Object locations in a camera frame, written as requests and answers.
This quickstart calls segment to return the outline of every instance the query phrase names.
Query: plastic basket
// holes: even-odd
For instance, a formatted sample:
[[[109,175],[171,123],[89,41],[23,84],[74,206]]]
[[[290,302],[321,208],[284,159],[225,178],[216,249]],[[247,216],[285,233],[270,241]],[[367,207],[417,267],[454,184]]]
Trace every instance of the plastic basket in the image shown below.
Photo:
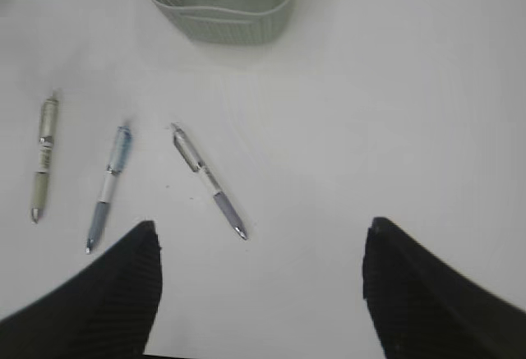
[[[287,25],[294,0],[153,0],[191,39],[263,44]]]

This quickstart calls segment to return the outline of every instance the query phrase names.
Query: white desk surface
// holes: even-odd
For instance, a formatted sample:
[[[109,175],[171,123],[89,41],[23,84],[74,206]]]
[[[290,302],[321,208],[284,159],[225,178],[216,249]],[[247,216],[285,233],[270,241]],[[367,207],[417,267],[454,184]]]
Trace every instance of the white desk surface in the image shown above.
[[[153,219],[164,291],[147,352],[382,357],[362,300],[384,215],[526,308],[526,0],[298,0],[263,47],[193,43],[149,0],[0,0],[0,317],[77,273],[117,126],[135,144],[104,241]],[[39,109],[64,100],[45,218]],[[181,122],[242,242],[171,144]]]

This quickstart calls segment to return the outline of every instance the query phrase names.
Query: ballpoint pen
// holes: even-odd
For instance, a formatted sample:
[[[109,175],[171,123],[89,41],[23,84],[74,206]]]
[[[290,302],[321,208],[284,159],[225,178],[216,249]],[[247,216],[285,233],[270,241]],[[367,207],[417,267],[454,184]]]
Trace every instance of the ballpoint pen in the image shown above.
[[[215,203],[221,209],[224,216],[230,223],[230,226],[238,233],[243,239],[247,240],[247,231],[243,226],[242,220],[239,218],[238,213],[230,203],[228,197],[224,194],[223,189],[219,186],[214,176],[206,166],[202,157],[197,153],[197,150],[188,139],[187,134],[175,123],[172,124],[173,128],[173,144],[178,149],[181,156],[190,166],[190,169],[194,173],[198,173],[202,181],[209,188],[212,196],[214,197]]]
[[[40,112],[39,129],[39,168],[35,173],[33,184],[33,196],[31,200],[31,220],[38,223],[48,195],[49,166],[51,164],[51,153],[55,129],[57,127],[58,100],[57,94],[53,92],[51,98],[47,99],[42,105]]]
[[[99,201],[95,206],[95,212],[91,221],[90,231],[88,232],[88,241],[85,246],[85,253],[90,254],[99,242],[106,217],[109,212],[109,204],[113,196],[117,177],[124,169],[126,158],[132,145],[132,134],[127,125],[118,128],[111,156],[109,157],[108,167],[104,176],[104,184],[99,195]]]

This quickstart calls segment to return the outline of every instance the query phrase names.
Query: black object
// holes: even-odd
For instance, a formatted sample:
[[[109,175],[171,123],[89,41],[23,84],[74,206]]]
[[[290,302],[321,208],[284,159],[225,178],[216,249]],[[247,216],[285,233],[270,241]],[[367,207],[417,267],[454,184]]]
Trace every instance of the black object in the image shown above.
[[[0,322],[0,357],[142,357],[162,286],[155,226],[143,222],[76,277]]]
[[[526,314],[374,219],[363,296],[388,359],[524,359]]]

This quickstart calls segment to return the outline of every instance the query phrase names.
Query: gray pen grip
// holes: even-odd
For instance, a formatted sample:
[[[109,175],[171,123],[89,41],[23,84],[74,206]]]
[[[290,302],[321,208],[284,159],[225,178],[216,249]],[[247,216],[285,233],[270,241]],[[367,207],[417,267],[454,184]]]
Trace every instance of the gray pen grip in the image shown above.
[[[238,213],[236,213],[236,210],[232,206],[232,203],[230,203],[228,197],[223,192],[219,192],[214,195],[214,200],[221,211],[223,211],[224,216],[227,217],[230,226],[243,230],[243,222],[239,218]]]
[[[49,175],[47,173],[36,173],[33,185],[33,197],[31,199],[32,209],[44,209],[48,194]]]
[[[90,231],[88,232],[88,240],[93,243],[93,247],[97,245],[104,230],[106,224],[106,218],[108,217],[109,203],[100,201],[95,206],[95,212],[93,219],[91,220]]]

